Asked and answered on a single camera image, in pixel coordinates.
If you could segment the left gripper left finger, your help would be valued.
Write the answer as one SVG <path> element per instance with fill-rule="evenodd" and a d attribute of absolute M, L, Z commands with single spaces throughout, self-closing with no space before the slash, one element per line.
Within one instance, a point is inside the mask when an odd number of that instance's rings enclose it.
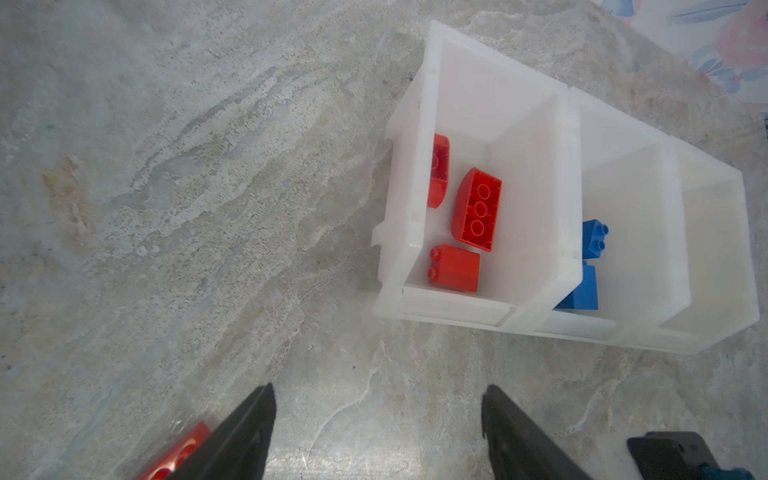
<path fill-rule="evenodd" d="M 273 385 L 258 386 L 169 479 L 262 479 L 276 413 Z"/>

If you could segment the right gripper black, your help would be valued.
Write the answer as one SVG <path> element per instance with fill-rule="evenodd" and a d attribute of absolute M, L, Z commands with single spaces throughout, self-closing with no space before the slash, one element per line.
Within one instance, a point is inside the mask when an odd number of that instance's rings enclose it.
<path fill-rule="evenodd" d="M 626 445 L 643 479 L 753 480 L 745 468 L 722 469 L 696 432 L 648 432 Z"/>

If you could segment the red sloped lego brick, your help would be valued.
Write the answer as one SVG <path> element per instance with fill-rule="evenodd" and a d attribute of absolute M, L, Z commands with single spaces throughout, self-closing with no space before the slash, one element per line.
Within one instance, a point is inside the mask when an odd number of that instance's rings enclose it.
<path fill-rule="evenodd" d="M 430 251 L 431 266 L 427 278 L 431 285 L 477 293 L 481 255 L 475 252 L 439 245 Z"/>

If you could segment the red rounded lego brick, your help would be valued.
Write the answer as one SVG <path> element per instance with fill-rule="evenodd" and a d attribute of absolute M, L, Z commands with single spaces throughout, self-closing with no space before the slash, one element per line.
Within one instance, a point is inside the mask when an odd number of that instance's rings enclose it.
<path fill-rule="evenodd" d="M 449 186 L 450 141 L 435 134 L 427 206 L 437 209 L 443 203 Z"/>

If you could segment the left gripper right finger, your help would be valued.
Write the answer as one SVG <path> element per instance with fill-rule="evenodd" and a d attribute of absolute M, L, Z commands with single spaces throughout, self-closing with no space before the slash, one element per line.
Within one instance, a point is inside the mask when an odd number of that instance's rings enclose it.
<path fill-rule="evenodd" d="M 497 385 L 483 394 L 481 425 L 495 479 L 590 479 Z"/>

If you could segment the blue lego brick tall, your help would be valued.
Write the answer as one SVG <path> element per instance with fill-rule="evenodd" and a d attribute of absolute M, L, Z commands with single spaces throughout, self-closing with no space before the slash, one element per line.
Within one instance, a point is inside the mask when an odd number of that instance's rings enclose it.
<path fill-rule="evenodd" d="M 583 261 L 582 273 L 582 282 L 556 305 L 557 310 L 597 311 L 599 309 L 596 268 Z"/>

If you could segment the blue lego brick small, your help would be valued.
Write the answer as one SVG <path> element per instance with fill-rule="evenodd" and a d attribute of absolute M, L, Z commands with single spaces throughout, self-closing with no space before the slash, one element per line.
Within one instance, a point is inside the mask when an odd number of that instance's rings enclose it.
<path fill-rule="evenodd" d="M 610 233 L 607 225 L 597 219 L 582 223 L 582 259 L 599 259 L 606 248 L 605 238 Z"/>

